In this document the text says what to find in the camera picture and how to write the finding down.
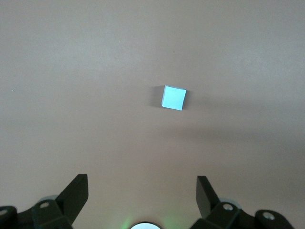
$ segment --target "gray surface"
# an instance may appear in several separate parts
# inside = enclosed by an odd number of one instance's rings
[[[186,229],[206,175],[305,228],[304,37],[302,0],[0,1],[0,205],[88,173],[75,229]]]

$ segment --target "metal screw head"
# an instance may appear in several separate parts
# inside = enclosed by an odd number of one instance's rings
[[[45,202],[45,203],[42,203],[40,204],[40,208],[46,208],[49,206],[49,203],[48,202]]]
[[[232,211],[233,207],[231,204],[224,204],[224,209],[226,209],[227,211]]]
[[[266,218],[266,219],[269,219],[269,220],[274,220],[275,219],[275,216],[272,215],[270,212],[264,212],[263,213],[263,216]]]
[[[6,213],[8,213],[7,209],[1,210],[0,211],[0,216],[5,215]]]

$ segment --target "light blue cube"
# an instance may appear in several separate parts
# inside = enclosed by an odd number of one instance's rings
[[[181,111],[185,94],[185,89],[165,85],[162,107]]]

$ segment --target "circular lens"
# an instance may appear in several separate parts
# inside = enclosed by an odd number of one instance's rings
[[[131,229],[160,229],[160,227],[152,224],[152,223],[138,223],[134,225]]]

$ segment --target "green light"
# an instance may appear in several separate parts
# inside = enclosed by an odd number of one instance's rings
[[[132,221],[130,218],[127,218],[124,222],[123,225],[121,226],[121,229],[129,229],[130,225],[132,224]]]
[[[164,217],[163,225],[165,229],[181,228],[181,224],[179,224],[179,220],[177,219],[177,217],[169,217],[169,216]]]

